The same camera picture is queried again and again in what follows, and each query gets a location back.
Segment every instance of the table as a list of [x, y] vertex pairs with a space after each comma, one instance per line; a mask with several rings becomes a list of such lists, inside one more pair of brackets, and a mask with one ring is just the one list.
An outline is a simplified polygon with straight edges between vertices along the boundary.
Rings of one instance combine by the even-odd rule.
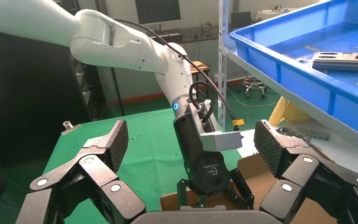
[[[204, 63], [202, 63], [200, 61], [194, 61], [193, 63], [197, 67], [199, 67], [209, 77], [208, 72], [211, 70], [211, 68], [208, 65], [206, 65], [206, 64], [204, 64]], [[195, 75], [195, 80], [198, 81], [198, 75], [200, 74], [200, 72], [198, 72], [198, 70], [193, 66], [191, 66], [190, 68], [191, 68], [192, 76]], [[207, 99], [209, 98], [209, 90], [208, 90], [208, 88], [206, 89], [206, 94], [204, 94], [203, 92], [200, 91], [200, 89], [198, 88], [198, 85], [196, 85], [196, 95], [195, 96], [199, 100], [198, 93], [201, 93]]]
[[[147, 211], [160, 210], [160, 197], [176, 192], [178, 181], [186, 178], [172, 125], [172, 109], [82, 124], [59, 138], [44, 173], [71, 160], [87, 139], [107, 134], [118, 119], [127, 121], [129, 142], [117, 174], [145, 202]], [[241, 158], [237, 150], [225, 151], [223, 155], [229, 170]], [[80, 203], [66, 219], [66, 224], [83, 223], [106, 224], [90, 200]]]

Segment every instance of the white plastic part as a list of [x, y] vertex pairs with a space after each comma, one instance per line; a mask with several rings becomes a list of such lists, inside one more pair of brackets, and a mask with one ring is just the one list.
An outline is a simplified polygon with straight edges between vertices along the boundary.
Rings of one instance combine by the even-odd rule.
[[0, 32], [69, 46], [80, 23], [52, 0], [0, 0]]
[[[178, 44], [169, 43], [181, 54], [187, 55], [186, 51]], [[189, 88], [193, 80], [191, 77], [190, 64], [179, 58], [173, 50], [164, 46], [165, 57], [168, 61], [168, 71], [165, 74], [156, 73], [156, 79], [169, 103], [173, 100], [189, 94]]]
[[165, 73], [165, 47], [146, 34], [94, 11], [81, 10], [75, 17], [81, 28], [70, 43], [72, 55], [92, 65]]

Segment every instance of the yellow object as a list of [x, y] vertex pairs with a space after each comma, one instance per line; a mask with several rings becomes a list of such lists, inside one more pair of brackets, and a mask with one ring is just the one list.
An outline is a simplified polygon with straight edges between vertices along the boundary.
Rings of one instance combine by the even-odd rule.
[[243, 119], [240, 120], [233, 120], [233, 125], [243, 125], [245, 122], [243, 121]]
[[290, 124], [310, 119], [312, 119], [312, 117], [284, 97], [281, 97], [276, 104], [274, 111], [272, 111], [268, 122], [273, 126], [278, 126], [279, 123], [284, 120]]

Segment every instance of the green floor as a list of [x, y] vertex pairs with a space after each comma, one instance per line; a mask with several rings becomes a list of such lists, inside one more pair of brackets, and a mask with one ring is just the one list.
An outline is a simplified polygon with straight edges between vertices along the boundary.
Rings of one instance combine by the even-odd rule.
[[[240, 102], [253, 106], [274, 104], [280, 98], [280, 96], [272, 90], [267, 91], [266, 99], [262, 99], [261, 92], [257, 90], [250, 92], [249, 99], [245, 98], [244, 91], [239, 93], [237, 87], [229, 87], [229, 90], [238, 98]], [[231, 106], [235, 118], [244, 119], [245, 121], [245, 124], [240, 126], [241, 131], [253, 129], [257, 120], [268, 119], [274, 109], [274, 105], [262, 107], [247, 107], [241, 105], [229, 92], [227, 92], [227, 102]], [[151, 100], [148, 102], [125, 105], [124, 110], [126, 115], [131, 115], [136, 113], [166, 109], [169, 107], [170, 105], [168, 101], [165, 98], [162, 98]], [[214, 110], [214, 114], [217, 116], [217, 106]], [[226, 113], [226, 130], [230, 131], [232, 129], [232, 122], [228, 113]], [[27, 163], [13, 163], [0, 166], [0, 176], [3, 176], [10, 181], [13, 181], [14, 183], [28, 190], [29, 183], [42, 174], [47, 161], [48, 158], [39, 158], [29, 161]], [[2, 198], [12, 204], [21, 206], [22, 201], [24, 200], [24, 196], [25, 195], [21, 191], [8, 184], [7, 190]], [[14, 224], [19, 211], [20, 208], [8, 205], [0, 201], [0, 224]]]

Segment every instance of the office chair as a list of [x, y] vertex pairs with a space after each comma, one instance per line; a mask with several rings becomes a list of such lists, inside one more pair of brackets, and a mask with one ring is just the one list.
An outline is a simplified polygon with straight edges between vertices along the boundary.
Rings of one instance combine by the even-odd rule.
[[238, 87], [238, 92], [242, 91], [242, 85], [244, 85], [246, 87], [246, 93], [245, 93], [246, 98], [250, 98], [249, 91], [251, 89], [253, 89], [253, 90], [261, 90], [262, 91], [262, 99], [267, 98], [267, 96], [266, 96], [266, 90], [267, 90], [266, 85], [262, 81], [258, 80], [256, 77], [245, 78], [243, 80], [243, 82], [240, 84], [240, 86]]

